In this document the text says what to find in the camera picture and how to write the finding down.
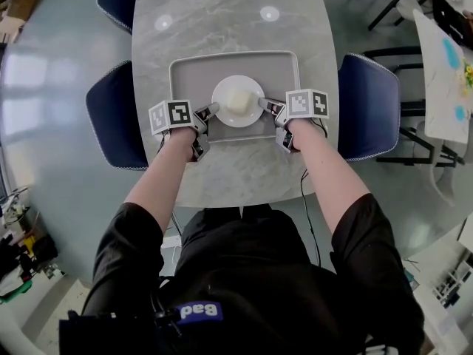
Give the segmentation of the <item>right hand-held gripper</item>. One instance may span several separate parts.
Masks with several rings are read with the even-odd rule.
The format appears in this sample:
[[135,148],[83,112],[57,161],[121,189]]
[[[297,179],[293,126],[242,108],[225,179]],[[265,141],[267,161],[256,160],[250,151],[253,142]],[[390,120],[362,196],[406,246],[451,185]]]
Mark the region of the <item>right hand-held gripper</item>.
[[289,91],[286,92],[284,104],[282,101],[263,97],[259,98],[258,104],[264,111],[276,115],[276,143],[286,152],[296,152],[293,133],[288,128],[289,122],[295,119],[309,120],[328,137],[323,122],[329,118],[328,95],[325,92],[315,89]]

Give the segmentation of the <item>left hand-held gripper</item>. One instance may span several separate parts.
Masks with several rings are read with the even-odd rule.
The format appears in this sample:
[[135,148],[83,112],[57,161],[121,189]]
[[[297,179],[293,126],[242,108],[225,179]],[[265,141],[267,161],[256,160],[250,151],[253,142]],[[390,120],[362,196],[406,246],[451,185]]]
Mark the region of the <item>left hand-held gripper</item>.
[[193,161],[197,162],[209,151],[207,131],[204,120],[210,120],[220,110],[220,105],[213,102],[195,113],[190,100],[161,101],[149,109],[149,121],[152,135],[170,135],[173,129],[190,128],[196,133],[191,145]]

